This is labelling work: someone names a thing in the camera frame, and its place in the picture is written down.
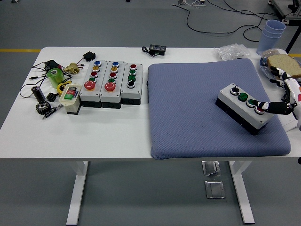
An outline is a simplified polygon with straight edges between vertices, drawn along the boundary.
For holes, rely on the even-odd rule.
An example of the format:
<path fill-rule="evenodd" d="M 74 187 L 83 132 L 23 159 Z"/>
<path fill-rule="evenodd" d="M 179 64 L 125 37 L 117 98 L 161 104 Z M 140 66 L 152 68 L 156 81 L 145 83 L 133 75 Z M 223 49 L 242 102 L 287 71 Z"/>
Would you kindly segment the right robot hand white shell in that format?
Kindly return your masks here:
<path fill-rule="evenodd" d="M 271 66 L 273 75 L 278 75 L 280 80 L 270 80 L 285 90 L 289 100 L 283 102 L 261 102 L 254 100 L 253 104 L 264 112 L 272 114 L 289 115 L 293 113 L 297 122 L 297 127 L 301 130 L 301 87 L 298 81 L 284 70 Z"/>

